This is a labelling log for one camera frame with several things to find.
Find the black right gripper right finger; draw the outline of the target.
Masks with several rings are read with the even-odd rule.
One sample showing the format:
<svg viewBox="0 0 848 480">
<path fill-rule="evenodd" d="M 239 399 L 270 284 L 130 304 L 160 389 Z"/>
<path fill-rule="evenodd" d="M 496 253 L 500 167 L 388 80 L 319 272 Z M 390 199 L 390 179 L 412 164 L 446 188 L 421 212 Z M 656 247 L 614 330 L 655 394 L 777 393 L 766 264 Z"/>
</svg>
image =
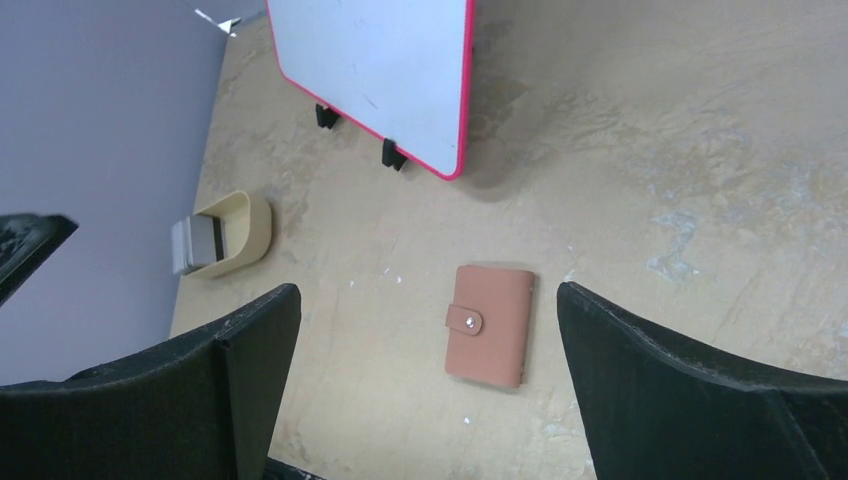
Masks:
<svg viewBox="0 0 848 480">
<path fill-rule="evenodd" d="M 565 282 L 560 333 L 600 479 L 843 479 L 847 384 L 749 360 Z"/>
</svg>

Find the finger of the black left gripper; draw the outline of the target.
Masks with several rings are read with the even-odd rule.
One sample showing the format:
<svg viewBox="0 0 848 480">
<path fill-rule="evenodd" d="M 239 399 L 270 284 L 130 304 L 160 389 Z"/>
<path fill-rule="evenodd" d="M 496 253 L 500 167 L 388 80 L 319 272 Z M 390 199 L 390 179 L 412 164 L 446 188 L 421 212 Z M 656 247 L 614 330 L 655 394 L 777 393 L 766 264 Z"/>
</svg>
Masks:
<svg viewBox="0 0 848 480">
<path fill-rule="evenodd" d="M 1 216 L 1 304 L 78 229 L 64 215 Z"/>
</svg>

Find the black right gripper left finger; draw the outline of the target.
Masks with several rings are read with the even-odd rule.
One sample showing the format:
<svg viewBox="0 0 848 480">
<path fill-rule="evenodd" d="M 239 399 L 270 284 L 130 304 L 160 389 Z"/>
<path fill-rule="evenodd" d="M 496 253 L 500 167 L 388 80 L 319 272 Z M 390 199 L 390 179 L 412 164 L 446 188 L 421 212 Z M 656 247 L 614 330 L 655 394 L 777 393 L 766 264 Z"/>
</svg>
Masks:
<svg viewBox="0 0 848 480">
<path fill-rule="evenodd" d="M 290 479 L 270 455 L 301 324 L 280 285 L 64 381 L 1 390 L 5 479 Z"/>
</svg>

